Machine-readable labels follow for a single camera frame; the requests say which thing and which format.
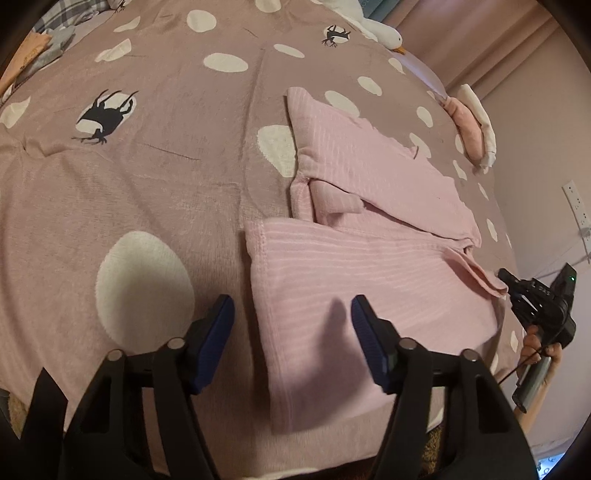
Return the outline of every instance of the blue gripper pad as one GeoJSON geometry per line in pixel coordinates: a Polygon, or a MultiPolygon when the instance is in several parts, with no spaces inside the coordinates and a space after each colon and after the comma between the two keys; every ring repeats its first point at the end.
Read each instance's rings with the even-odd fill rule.
{"type": "Polygon", "coordinates": [[[189,390],[198,394],[213,380],[232,326],[234,301],[220,295],[204,319],[193,322],[185,336],[184,364],[189,370],[189,390]]]}
{"type": "Polygon", "coordinates": [[[374,383],[390,393],[390,373],[398,359],[398,332],[390,322],[376,316],[364,295],[357,295],[351,301],[351,318],[374,383]]]}

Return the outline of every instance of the bed sheet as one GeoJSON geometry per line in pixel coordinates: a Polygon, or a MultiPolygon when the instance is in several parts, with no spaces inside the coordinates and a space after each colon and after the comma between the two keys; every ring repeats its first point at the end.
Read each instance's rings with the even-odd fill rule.
{"type": "MultiPolygon", "coordinates": [[[[70,417],[108,351],[150,351],[228,293],[235,327],[194,400],[221,476],[376,454],[388,406],[306,432],[270,428],[243,225],[290,215],[292,86],[417,145],[473,211],[477,262],[515,270],[492,170],[473,171],[432,92],[341,17],[310,0],[126,2],[0,113],[4,388],[27,403],[45,367],[70,417]]],[[[520,340],[507,310],[486,361],[513,367],[520,340]]]]}

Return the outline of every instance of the folded pink towel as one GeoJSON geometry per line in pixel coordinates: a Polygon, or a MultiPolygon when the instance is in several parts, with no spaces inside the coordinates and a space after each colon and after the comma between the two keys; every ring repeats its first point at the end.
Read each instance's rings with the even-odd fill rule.
{"type": "Polygon", "coordinates": [[[292,206],[302,220],[246,226],[279,432],[392,400],[373,384],[355,336],[355,295],[403,336],[459,353],[495,334],[492,300],[506,292],[470,254],[480,234],[451,179],[303,89],[288,91],[288,108],[298,147],[292,206]]]}
{"type": "Polygon", "coordinates": [[[457,98],[447,97],[443,108],[452,117],[457,129],[460,131],[468,158],[474,166],[480,166],[480,161],[484,157],[486,150],[484,135],[478,120],[476,120],[472,111],[457,98]]]}

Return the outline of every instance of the wall outlet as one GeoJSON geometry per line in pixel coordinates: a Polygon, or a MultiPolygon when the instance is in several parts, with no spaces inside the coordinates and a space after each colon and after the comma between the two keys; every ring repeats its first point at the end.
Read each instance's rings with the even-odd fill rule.
{"type": "Polygon", "coordinates": [[[577,220],[577,226],[583,238],[583,244],[585,245],[585,251],[587,253],[587,262],[591,264],[589,258],[591,254],[591,220],[585,209],[585,205],[581,200],[581,195],[577,190],[577,186],[574,181],[571,180],[566,185],[563,185],[562,189],[566,194],[566,199],[569,201],[570,207],[573,209],[574,218],[577,220]]]}

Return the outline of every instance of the pink wall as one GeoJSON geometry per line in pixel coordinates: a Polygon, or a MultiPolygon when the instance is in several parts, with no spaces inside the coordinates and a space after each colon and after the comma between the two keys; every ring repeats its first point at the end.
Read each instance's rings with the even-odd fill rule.
{"type": "MultiPolygon", "coordinates": [[[[580,259],[583,243],[561,187],[573,179],[591,212],[591,73],[565,33],[555,32],[483,104],[497,137],[495,194],[519,273],[529,278],[580,259]]],[[[591,411],[591,265],[576,270],[577,334],[529,435],[538,452],[576,435],[591,411]]]]}

